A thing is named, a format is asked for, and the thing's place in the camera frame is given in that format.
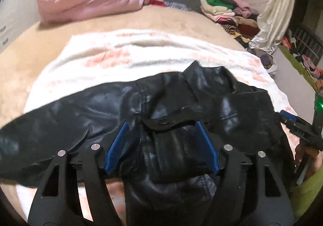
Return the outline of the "green sleeve forearm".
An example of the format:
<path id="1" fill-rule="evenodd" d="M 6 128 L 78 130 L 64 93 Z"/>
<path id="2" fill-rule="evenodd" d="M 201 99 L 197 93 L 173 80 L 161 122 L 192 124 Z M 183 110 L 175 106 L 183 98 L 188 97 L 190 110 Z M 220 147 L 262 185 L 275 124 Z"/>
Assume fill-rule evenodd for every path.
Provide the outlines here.
<path id="1" fill-rule="evenodd" d="M 323 184 L 322 167 L 302 184 L 291 188 L 291 205 L 295 219 L 299 219 L 310 207 Z"/>

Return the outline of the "person's right hand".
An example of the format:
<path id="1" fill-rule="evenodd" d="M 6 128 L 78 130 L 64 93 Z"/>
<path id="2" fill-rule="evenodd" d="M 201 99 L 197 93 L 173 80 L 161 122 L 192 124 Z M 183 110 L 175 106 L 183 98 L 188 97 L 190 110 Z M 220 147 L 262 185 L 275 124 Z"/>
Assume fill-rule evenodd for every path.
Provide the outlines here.
<path id="1" fill-rule="evenodd" d="M 322 166 L 322 152 L 317 150 L 312 146 L 305 146 L 303 144 L 299 144 L 295 148 L 295 165 L 299 167 L 302 164 L 303 159 L 307 157 L 309 163 L 305 164 L 307 167 L 304 175 L 304 180 L 307 180 L 313 174 L 315 174 Z"/>

